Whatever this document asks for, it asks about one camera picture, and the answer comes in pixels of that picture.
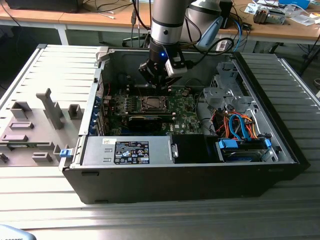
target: black cable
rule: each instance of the black cable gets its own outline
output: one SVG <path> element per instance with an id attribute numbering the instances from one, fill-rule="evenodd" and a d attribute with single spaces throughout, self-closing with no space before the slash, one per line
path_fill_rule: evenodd
<path id="1" fill-rule="evenodd" d="M 316 54 L 313 54 L 313 56 L 311 57 L 312 60 L 309 61 L 309 59 L 308 59 L 310 53 L 314 50 L 314 48 L 315 48 L 315 46 L 317 45 L 317 42 L 319 41 L 319 39 L 320 39 L 320 34 L 319 34 L 319 36 L 317 37 L 316 41 L 314 42 L 314 44 L 313 44 L 310 52 L 307 54 L 307 56 L 305 57 L 305 59 L 304 59 L 304 61 L 303 61 L 303 64 L 302 64 L 301 69 L 300 69 L 300 72 L 299 72 L 299 75 L 300 75 L 300 76 L 302 76 L 302 74 L 304 74 L 304 72 L 305 72 L 305 70 L 308 68 L 309 64 L 310 64 L 310 63 L 312 62 L 312 60 L 316 57 Z"/>
<path id="2" fill-rule="evenodd" d="M 309 65 L 312 63 L 314 58 L 320 53 L 320 47 L 314 52 L 314 54 L 306 61 L 305 64 L 302 65 L 301 71 L 300 71 L 300 76 L 305 72 L 305 70 L 309 67 Z"/>
<path id="3" fill-rule="evenodd" d="M 101 4 L 99 6 L 97 6 L 97 0 L 94 0 L 94 4 L 95 4 L 95 7 L 96 7 L 96 10 L 98 11 L 99 8 L 103 7 L 103 6 L 108 6 L 108 5 L 112 5 L 112 4 L 117 4 L 120 0 L 116 0 L 115 2 L 112 2 L 112 3 L 104 3 L 104 4 Z"/>
<path id="4" fill-rule="evenodd" d="M 237 9 L 235 8 L 235 6 L 232 5 L 232 7 L 233 7 L 233 9 L 234 9 L 234 11 L 235 11 L 236 17 L 238 18 L 238 22 L 239 22 L 240 26 L 242 26 L 242 24 L 243 24 L 244 22 L 242 21 L 241 17 L 239 16 L 238 11 L 237 11 Z"/>
<path id="5" fill-rule="evenodd" d="M 301 46 L 300 46 L 300 44 L 297 44 L 298 45 L 298 47 L 305 53 L 305 54 L 309 54 L 308 52 L 306 52 Z"/>
<path id="6" fill-rule="evenodd" d="M 4 89 L 4 90 L 6 90 L 6 91 L 8 90 L 7 88 L 1 86 L 1 84 L 0 84 L 0 88 Z"/>
<path id="7" fill-rule="evenodd" d="M 133 41 L 132 41 L 133 35 L 134 35 L 134 25 L 132 25 L 132 28 L 131 28 L 131 39 L 130 39 L 130 42 L 131 42 L 131 48 L 133 48 L 133 47 L 134 47 L 134 43 L 133 43 Z"/>
<path id="8" fill-rule="evenodd" d="M 151 25 L 152 23 L 151 0 L 149 0 L 149 14 L 150 14 L 150 25 Z"/>
<path id="9" fill-rule="evenodd" d="M 225 41 L 225 40 L 226 40 L 226 41 L 231 41 L 230 46 L 229 46 L 227 49 L 218 52 L 217 54 L 211 54 L 211 56 L 219 56 L 219 55 L 221 55 L 221 54 L 224 54 L 224 53 L 227 53 L 228 51 L 230 51 L 230 50 L 234 47 L 234 45 L 235 45 L 233 39 L 230 38 L 230 37 L 220 38 L 220 39 L 217 40 L 214 44 L 212 44 L 212 45 L 209 47 L 209 49 L 205 52 L 205 54 L 204 54 L 198 61 L 194 62 L 193 65 L 194 65 L 194 66 L 198 65 L 198 64 L 209 54 L 210 50 L 213 49 L 213 47 L 214 47 L 215 45 L 217 45 L 218 43 L 220 43 L 220 42 L 222 42 L 222 41 Z"/>
<path id="10" fill-rule="evenodd" d="M 139 11 L 139 0 L 136 0 L 136 3 L 137 3 L 137 5 L 138 5 L 138 13 L 140 13 Z M 139 46 L 139 48 L 141 48 L 141 45 L 140 45 L 140 25 L 139 25 L 139 23 L 138 23 L 138 46 Z"/>
<path id="11" fill-rule="evenodd" d="M 112 9 L 99 11 L 99 8 L 101 8 L 101 6 L 105 6 L 105 4 L 102 4 L 102 5 L 99 5 L 99 6 L 97 7 L 97 10 L 96 10 L 96 11 L 92 11 L 92 10 L 86 8 L 85 3 L 88 3 L 88 2 L 89 2 L 89 1 L 84 2 L 84 3 L 82 4 L 82 7 L 83 7 L 83 9 L 85 9 L 85 10 L 87 10 L 88 12 L 91 12 L 91 13 L 105 13 L 105 12 L 109 12 L 109 11 L 113 11 L 113 10 L 125 8 L 125 7 L 128 7 L 128 6 L 132 5 L 132 3 L 129 3 L 129 4 L 122 5 L 122 6 L 118 6 L 118 7 L 112 8 Z"/>
<path id="12" fill-rule="evenodd" d="M 189 23 L 191 23 L 194 27 L 195 27 L 195 29 L 198 31 L 198 33 L 199 33 L 199 38 L 198 38 L 198 40 L 196 41 L 197 43 L 198 42 L 200 42 L 200 40 L 201 40 L 201 38 L 202 38 L 202 33 L 201 33 L 201 30 L 200 30 L 200 28 L 193 22 L 193 21 L 191 21 L 187 16 L 184 16 L 184 18 L 189 22 Z M 189 29 L 189 31 L 188 31 L 188 34 L 189 34 L 189 38 L 190 38 L 190 28 L 189 28 L 189 26 L 187 26 L 187 28 Z"/>
<path id="13" fill-rule="evenodd" d="M 187 83 L 190 82 L 191 80 L 196 80 L 196 81 L 197 81 L 198 83 L 200 83 L 203 87 L 205 87 L 205 85 L 203 84 L 203 82 L 200 81 L 198 78 L 195 78 L 195 77 L 189 78 L 189 79 L 185 82 L 184 87 L 186 87 L 186 86 L 187 86 Z"/>
<path id="14" fill-rule="evenodd" d="M 20 32 L 19 32 L 19 35 L 18 35 L 18 38 L 16 40 L 16 43 L 15 43 L 15 51 L 16 53 L 18 54 L 19 57 L 21 57 L 20 53 L 19 53 L 19 50 L 18 50 L 18 46 L 19 46 L 19 41 L 20 41 L 20 36 L 21 36 L 21 33 L 23 31 L 23 27 L 14 19 L 13 16 L 11 16 L 11 14 L 5 9 L 4 7 L 4 4 L 3 4 L 3 1 L 0 0 L 0 3 L 1 3 L 1 6 L 3 8 L 3 10 L 10 16 L 10 18 L 20 27 Z M 26 32 L 26 34 L 29 36 L 29 38 L 35 43 L 35 44 L 38 44 L 38 42 L 28 33 Z"/>
<path id="15" fill-rule="evenodd" d="M 141 25 L 142 25 L 146 30 L 148 30 L 148 31 L 151 30 L 151 28 L 150 28 L 150 27 L 147 27 L 147 26 L 144 24 L 144 22 L 141 20 L 140 15 L 139 15 L 138 10 L 137 10 L 136 0 L 132 0 L 132 4 L 133 4 L 134 10 L 135 10 L 135 14 L 136 14 L 137 18 L 139 19 L 139 22 L 141 23 Z"/>
<path id="16" fill-rule="evenodd" d="M 188 20 L 187 20 L 186 18 L 185 18 L 184 20 L 185 20 L 185 25 L 186 25 L 186 29 L 187 29 L 187 32 L 188 32 L 188 36 L 189 36 L 190 42 L 193 42 L 192 37 L 191 37 L 191 32 L 190 32 L 189 24 L 188 24 Z M 204 51 L 201 51 L 199 48 L 197 48 L 196 45 L 193 45 L 193 48 L 194 48 L 197 52 L 201 53 L 202 55 L 205 54 L 205 52 L 204 52 Z"/>
<path id="17" fill-rule="evenodd" d="M 6 12 L 6 14 L 8 14 L 8 15 L 10 16 L 10 18 L 21 28 L 21 25 L 20 25 L 20 24 L 14 19 L 14 17 L 11 16 L 10 13 L 5 9 L 4 4 L 3 4 L 3 1 L 1 0 L 0 2 L 1 2 L 1 6 L 2 6 L 3 10 Z"/>

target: blue drive bracket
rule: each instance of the blue drive bracket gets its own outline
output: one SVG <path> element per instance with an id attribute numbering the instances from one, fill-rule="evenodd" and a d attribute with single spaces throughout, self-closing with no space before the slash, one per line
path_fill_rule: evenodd
<path id="1" fill-rule="evenodd" d="M 234 139 L 221 139 L 219 141 L 220 149 L 237 149 L 238 143 Z"/>
<path id="2" fill-rule="evenodd" d="M 73 158 L 75 155 L 75 149 L 74 148 L 67 148 L 60 151 L 60 157 L 61 158 Z"/>

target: gray plastic panel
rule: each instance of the gray plastic panel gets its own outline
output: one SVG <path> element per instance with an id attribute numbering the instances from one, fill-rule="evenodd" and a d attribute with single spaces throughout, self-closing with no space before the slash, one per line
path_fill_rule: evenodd
<path id="1" fill-rule="evenodd" d="M 71 148 L 76 146 L 81 120 L 71 120 L 68 109 L 70 105 L 77 105 L 83 112 L 87 106 L 97 69 L 95 66 L 97 49 L 97 47 L 85 46 L 48 45 L 46 48 L 37 49 L 37 52 L 32 55 L 32 59 L 15 80 L 10 95 L 1 99 L 3 104 L 0 109 L 0 136 L 2 138 L 4 135 L 26 135 L 27 143 L 52 142 L 54 146 L 50 149 L 19 147 L 12 151 L 2 147 L 1 152 L 8 157 L 8 161 L 7 163 L 1 161 L 0 167 L 57 166 L 60 157 L 57 153 L 53 153 L 54 147 L 56 145 L 61 148 L 66 145 Z M 60 120 L 63 127 L 60 130 L 55 130 L 44 113 L 44 104 L 36 97 L 37 93 L 43 93 L 46 89 L 51 90 L 50 98 L 62 110 L 63 116 Z M 27 116 L 23 122 L 31 122 L 33 128 L 11 129 L 9 127 L 11 123 L 18 121 L 10 111 L 16 102 L 26 102 L 30 107 L 31 111 L 23 112 Z M 52 162 L 36 163 L 32 156 L 37 152 L 48 152 Z"/>

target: cable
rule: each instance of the cable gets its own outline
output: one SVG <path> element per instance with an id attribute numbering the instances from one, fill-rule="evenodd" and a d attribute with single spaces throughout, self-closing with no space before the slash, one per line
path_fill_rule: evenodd
<path id="1" fill-rule="evenodd" d="M 134 7 L 136 16 L 138 17 L 141 25 L 142 25 L 146 30 L 148 30 L 148 31 L 151 30 L 151 28 L 150 28 L 150 27 L 147 27 L 147 26 L 144 24 L 144 22 L 141 20 L 140 15 L 139 15 L 138 10 L 137 10 L 136 0 L 132 0 L 132 4 L 133 4 L 133 7 Z"/>
<path id="2" fill-rule="evenodd" d="M 191 39 L 191 34 L 190 34 L 190 29 L 189 29 L 188 22 L 191 23 L 192 26 L 194 26 L 195 29 L 198 31 L 198 33 L 199 33 L 199 38 L 198 38 L 198 40 L 197 40 L 196 42 L 197 42 L 197 43 L 200 42 L 200 40 L 201 40 L 201 38 L 202 38 L 202 33 L 201 33 L 200 28 L 199 28 L 193 21 L 191 21 L 186 15 L 184 16 L 184 18 L 186 19 L 186 26 L 187 26 L 187 28 L 188 28 L 189 38 Z"/>
<path id="3" fill-rule="evenodd" d="M 129 4 L 126 4 L 126 5 L 122 5 L 122 6 L 118 6 L 118 7 L 115 7 L 115 8 L 112 8 L 112 9 L 108 9 L 108 10 L 102 10 L 102 11 L 99 11 L 99 9 L 103 6 L 106 6 L 106 5 L 111 5 L 111 4 L 115 4 L 114 2 L 113 3 L 105 3 L 105 4 L 102 4 L 102 5 L 99 5 L 96 9 L 96 11 L 92 11 L 88 8 L 86 8 L 85 4 L 88 3 L 89 1 L 86 1 L 82 4 L 82 7 L 83 9 L 87 10 L 88 12 L 91 12 L 91 13 L 105 13 L 105 12 L 110 12 L 110 11 L 113 11 L 113 10 L 117 10 L 117 9 L 121 9 L 121 8 L 125 8 L 125 7 L 128 7 L 130 5 L 132 5 L 132 3 L 129 3 Z"/>
<path id="4" fill-rule="evenodd" d="M 138 5 L 138 14 L 140 13 L 139 11 L 139 0 L 136 0 L 136 3 Z M 138 46 L 139 48 L 141 48 L 141 45 L 140 45 L 140 22 L 138 21 Z"/>
<path id="5" fill-rule="evenodd" d="M 186 82 L 185 82 L 185 85 L 184 87 L 187 86 L 187 83 L 191 80 L 196 80 L 198 83 L 200 83 L 203 87 L 205 87 L 205 85 L 198 79 L 198 78 L 195 78 L 195 77 L 192 77 L 192 78 L 189 78 Z"/>
<path id="6" fill-rule="evenodd" d="M 315 80 L 313 80 L 313 84 L 314 84 L 316 87 L 320 87 L 320 78 L 316 78 Z"/>
<path id="7" fill-rule="evenodd" d="M 232 18 L 232 20 L 236 23 L 236 25 L 238 26 L 238 29 L 239 29 L 239 39 L 238 39 L 238 43 L 236 44 L 236 47 L 235 47 L 235 49 L 233 50 L 233 51 L 235 52 L 235 51 L 238 49 L 238 47 L 239 47 L 239 44 L 240 44 L 240 41 L 241 41 L 242 31 L 241 31 L 240 24 L 239 24 L 236 20 L 234 20 L 233 18 Z"/>
<path id="8" fill-rule="evenodd" d="M 302 76 L 302 74 L 304 74 L 305 70 L 307 69 L 307 67 L 309 66 L 309 64 L 312 62 L 313 58 L 316 56 L 315 54 L 311 57 L 312 60 L 310 61 L 308 58 L 309 58 L 309 55 L 310 53 L 314 50 L 315 46 L 317 45 L 317 42 L 319 41 L 320 39 L 320 33 L 319 33 L 319 36 L 317 37 L 316 41 L 314 42 L 310 52 L 307 54 L 307 56 L 305 57 L 304 61 L 303 61 L 303 64 L 301 66 L 301 69 L 300 69 L 300 73 L 299 75 Z"/>
<path id="9" fill-rule="evenodd" d="M 109 89 L 108 89 L 108 93 L 107 93 L 107 97 L 109 96 L 109 94 L 110 94 L 110 90 L 111 90 L 111 87 L 110 87 L 110 82 L 108 83 L 108 87 L 109 87 Z"/>
<path id="10" fill-rule="evenodd" d="M 133 48 L 133 47 L 134 47 L 134 43 L 133 43 L 133 41 L 132 41 L 133 35 L 134 35 L 134 25 L 132 25 L 132 28 L 131 28 L 131 39 L 130 39 L 130 42 L 131 42 L 131 48 Z"/>
<path id="11" fill-rule="evenodd" d="M 150 14 L 150 25 L 151 25 L 151 23 L 152 23 L 151 0 L 149 0 L 149 14 Z"/>
<path id="12" fill-rule="evenodd" d="M 229 119 L 229 129 L 230 129 L 230 132 L 238 139 L 238 140 L 241 140 L 240 136 L 238 134 L 236 134 L 232 128 L 232 122 L 233 122 L 233 119 L 237 117 L 239 118 L 240 120 L 240 124 L 241 124 L 241 130 L 242 130 L 242 134 L 243 134 L 243 137 L 248 139 L 249 138 L 249 135 L 246 131 L 246 127 L 245 127 L 245 121 L 243 120 L 243 116 L 241 115 L 238 115 L 238 114 L 234 114 L 230 117 Z"/>
<path id="13" fill-rule="evenodd" d="M 10 18 L 21 28 L 21 25 L 14 19 L 14 17 L 13 16 L 11 16 L 10 15 L 10 13 L 5 9 L 5 7 L 4 7 L 4 4 L 3 4 L 3 1 L 2 0 L 0 0 L 0 3 L 1 3 L 1 6 L 2 6 L 2 8 L 3 8 L 3 10 L 10 16 Z"/>
<path id="14" fill-rule="evenodd" d="M 298 47 L 299 47 L 305 54 L 309 54 L 309 52 L 305 51 L 305 50 L 300 46 L 300 44 L 297 44 L 297 45 L 298 45 Z"/>
<path id="15" fill-rule="evenodd" d="M 137 22 L 137 13 L 135 10 L 132 11 L 132 15 L 131 15 L 131 25 L 132 25 L 132 28 L 131 28 L 131 39 L 130 39 L 130 42 L 131 42 L 131 48 L 134 47 L 134 44 L 133 44 L 133 34 L 134 34 L 134 26 Z"/>
<path id="16" fill-rule="evenodd" d="M 218 43 L 220 43 L 220 42 L 222 42 L 222 41 L 225 41 L 225 40 L 226 40 L 226 41 L 231 41 L 230 46 L 229 46 L 227 49 L 218 52 L 217 54 L 211 54 L 211 56 L 218 56 L 218 55 L 221 55 L 221 54 L 224 54 L 224 53 L 230 51 L 230 50 L 234 47 L 234 45 L 235 45 L 233 39 L 230 38 L 230 37 L 220 38 L 220 39 L 217 40 L 214 44 L 212 44 L 211 47 L 209 47 L 209 49 L 205 52 L 205 54 L 204 54 L 198 61 L 196 61 L 196 62 L 194 63 L 194 66 L 198 65 L 198 64 L 208 55 L 208 53 L 210 52 L 210 50 L 211 50 L 215 45 L 217 45 Z"/>
<path id="17" fill-rule="evenodd" d="M 4 89 L 4 90 L 8 90 L 7 88 L 3 87 L 1 84 L 0 84 L 0 88 Z"/>

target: warning label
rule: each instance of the warning label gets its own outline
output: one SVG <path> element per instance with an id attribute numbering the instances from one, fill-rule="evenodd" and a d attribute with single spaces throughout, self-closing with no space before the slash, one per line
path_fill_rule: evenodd
<path id="1" fill-rule="evenodd" d="M 114 150 L 115 164 L 149 164 L 148 141 L 117 141 Z"/>

